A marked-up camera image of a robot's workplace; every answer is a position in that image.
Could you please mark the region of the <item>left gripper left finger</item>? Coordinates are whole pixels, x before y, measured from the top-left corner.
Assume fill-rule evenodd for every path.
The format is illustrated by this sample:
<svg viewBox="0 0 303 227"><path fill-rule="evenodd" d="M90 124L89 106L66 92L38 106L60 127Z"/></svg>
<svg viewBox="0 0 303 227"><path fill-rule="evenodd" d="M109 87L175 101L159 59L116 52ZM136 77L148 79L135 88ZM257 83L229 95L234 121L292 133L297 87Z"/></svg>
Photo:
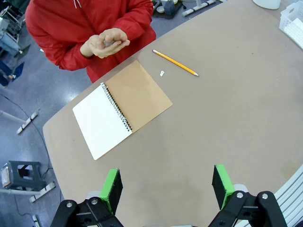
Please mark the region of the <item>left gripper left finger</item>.
<svg viewBox="0 0 303 227"><path fill-rule="evenodd" d="M101 192L82 203L63 200L52 220L52 227L123 227L116 217L123 184L119 169L111 169Z"/></svg>

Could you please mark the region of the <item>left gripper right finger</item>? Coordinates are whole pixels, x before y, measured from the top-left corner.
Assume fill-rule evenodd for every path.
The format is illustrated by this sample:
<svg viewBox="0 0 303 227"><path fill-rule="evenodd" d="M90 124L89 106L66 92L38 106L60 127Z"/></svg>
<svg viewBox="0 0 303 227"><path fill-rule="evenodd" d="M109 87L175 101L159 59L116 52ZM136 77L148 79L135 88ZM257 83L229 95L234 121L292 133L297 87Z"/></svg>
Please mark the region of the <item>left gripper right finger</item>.
<svg viewBox="0 0 303 227"><path fill-rule="evenodd" d="M262 191L257 196L235 190L224 165L215 165L212 186L220 211L211 227L234 227L247 220L252 227L286 227L286 221L274 194Z"/></svg>

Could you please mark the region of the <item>person's right hand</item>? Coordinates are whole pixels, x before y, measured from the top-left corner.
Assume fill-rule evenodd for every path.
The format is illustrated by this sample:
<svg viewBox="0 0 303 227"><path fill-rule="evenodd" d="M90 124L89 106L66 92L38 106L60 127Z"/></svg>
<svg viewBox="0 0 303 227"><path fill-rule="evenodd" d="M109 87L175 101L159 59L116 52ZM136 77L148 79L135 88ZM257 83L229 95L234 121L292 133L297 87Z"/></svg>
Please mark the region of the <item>person's right hand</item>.
<svg viewBox="0 0 303 227"><path fill-rule="evenodd" d="M124 47L130 44L129 40L125 42L115 41L111 45L104 47L103 42L99 42L100 38L98 35L92 35L80 48L80 53L86 57L90 58L92 56L97 56L101 59L113 55Z"/></svg>

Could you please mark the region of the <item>person's left hand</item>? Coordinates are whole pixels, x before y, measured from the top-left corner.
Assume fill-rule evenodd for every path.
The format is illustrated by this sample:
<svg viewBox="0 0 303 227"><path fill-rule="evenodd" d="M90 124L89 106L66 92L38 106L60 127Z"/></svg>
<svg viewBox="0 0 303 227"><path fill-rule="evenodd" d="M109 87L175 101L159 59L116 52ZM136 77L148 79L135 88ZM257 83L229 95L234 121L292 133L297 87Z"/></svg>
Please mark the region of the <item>person's left hand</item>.
<svg viewBox="0 0 303 227"><path fill-rule="evenodd" d="M126 40L128 40L126 33L119 28L107 29L98 38L100 44L111 44L115 41L124 42Z"/></svg>

